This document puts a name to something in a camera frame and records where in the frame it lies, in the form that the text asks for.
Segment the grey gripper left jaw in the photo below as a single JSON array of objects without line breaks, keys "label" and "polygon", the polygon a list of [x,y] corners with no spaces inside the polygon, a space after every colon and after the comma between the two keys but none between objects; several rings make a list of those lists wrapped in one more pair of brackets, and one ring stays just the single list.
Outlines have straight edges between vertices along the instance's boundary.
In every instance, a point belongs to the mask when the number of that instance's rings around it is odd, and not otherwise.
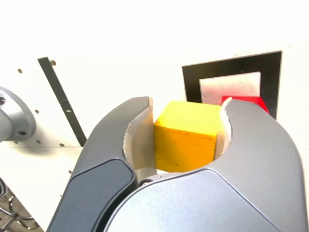
[{"label": "grey gripper left jaw", "polygon": [[50,232],[102,232],[116,207],[156,174],[153,100],[135,97],[93,129],[48,226]]}]

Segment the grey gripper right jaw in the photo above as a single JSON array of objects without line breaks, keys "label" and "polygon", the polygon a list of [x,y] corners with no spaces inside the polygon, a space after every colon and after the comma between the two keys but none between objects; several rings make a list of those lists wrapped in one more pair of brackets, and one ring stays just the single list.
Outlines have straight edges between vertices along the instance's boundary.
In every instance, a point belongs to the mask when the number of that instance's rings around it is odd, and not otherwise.
[{"label": "grey gripper right jaw", "polygon": [[300,154],[285,129],[253,103],[224,108],[226,151],[210,164],[151,182],[114,211],[108,232],[306,232]]}]

